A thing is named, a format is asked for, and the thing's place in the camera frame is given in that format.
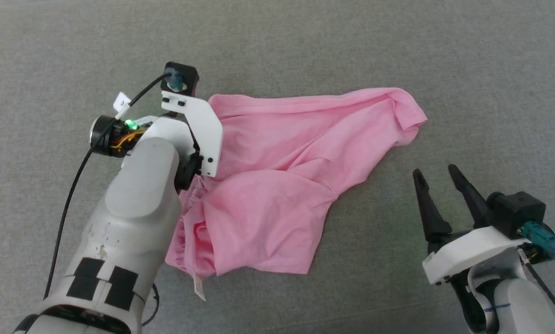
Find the chipped paint spot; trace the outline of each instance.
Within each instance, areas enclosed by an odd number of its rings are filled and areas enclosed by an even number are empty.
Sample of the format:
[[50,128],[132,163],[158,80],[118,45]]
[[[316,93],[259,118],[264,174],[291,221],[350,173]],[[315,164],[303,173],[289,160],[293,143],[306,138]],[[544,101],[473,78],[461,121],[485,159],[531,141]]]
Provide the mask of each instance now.
[[100,246],[100,251],[98,252],[98,256],[100,256],[101,260],[106,260],[106,257],[108,256],[108,254],[106,254],[106,251],[104,250],[104,245]]

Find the clothing tag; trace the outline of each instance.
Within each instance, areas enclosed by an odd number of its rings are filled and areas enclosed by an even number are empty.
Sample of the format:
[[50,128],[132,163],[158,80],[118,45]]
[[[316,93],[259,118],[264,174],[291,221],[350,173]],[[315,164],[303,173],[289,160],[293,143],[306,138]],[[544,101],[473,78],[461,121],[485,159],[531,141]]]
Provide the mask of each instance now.
[[203,281],[201,281],[201,277],[195,273],[193,276],[193,281],[195,281],[195,294],[199,296],[205,302],[205,294],[203,293]]
[[158,119],[158,116],[144,116],[142,118],[140,118],[139,120],[135,120],[133,121],[133,124],[138,125],[138,126],[142,126],[144,124],[147,123],[153,123]]
[[521,249],[518,249],[518,255],[521,257],[521,260],[523,261],[523,264],[528,264],[529,263],[529,259],[527,258],[527,256],[525,255],[525,252]]
[[131,99],[125,95],[122,91],[119,92],[117,95],[115,103],[112,104],[112,107],[116,110],[116,112],[122,112],[129,108],[129,102]]
[[432,260],[432,258],[434,257],[434,255],[436,255],[436,253],[435,253],[435,252],[431,252],[431,253],[426,257],[426,259],[423,260],[423,261],[421,262],[421,264],[427,264],[428,262],[430,262],[430,260]]

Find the pink cloth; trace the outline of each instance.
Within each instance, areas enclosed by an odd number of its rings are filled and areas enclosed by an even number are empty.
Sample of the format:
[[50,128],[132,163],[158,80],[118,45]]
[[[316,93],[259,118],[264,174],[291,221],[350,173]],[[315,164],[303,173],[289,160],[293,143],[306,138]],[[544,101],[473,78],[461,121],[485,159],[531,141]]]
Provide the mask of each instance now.
[[201,277],[249,266],[308,272],[326,212],[427,118],[402,89],[209,100],[224,127],[215,178],[182,192],[166,262]]

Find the white mounting plate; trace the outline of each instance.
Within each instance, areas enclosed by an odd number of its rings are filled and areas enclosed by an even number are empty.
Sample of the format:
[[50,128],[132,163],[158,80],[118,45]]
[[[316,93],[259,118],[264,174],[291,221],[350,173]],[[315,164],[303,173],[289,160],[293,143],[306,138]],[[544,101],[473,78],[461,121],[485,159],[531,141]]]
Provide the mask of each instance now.
[[493,226],[478,228],[444,245],[421,264],[430,284],[435,284],[444,281],[446,276],[458,274],[510,247],[524,243],[530,241],[524,238],[508,239]]
[[222,123],[216,113],[207,101],[195,97],[165,90],[162,91],[162,97],[167,99],[167,102],[162,101],[163,109],[178,112],[186,117],[195,141],[199,145],[199,154],[203,157],[201,175],[215,177],[224,136]]

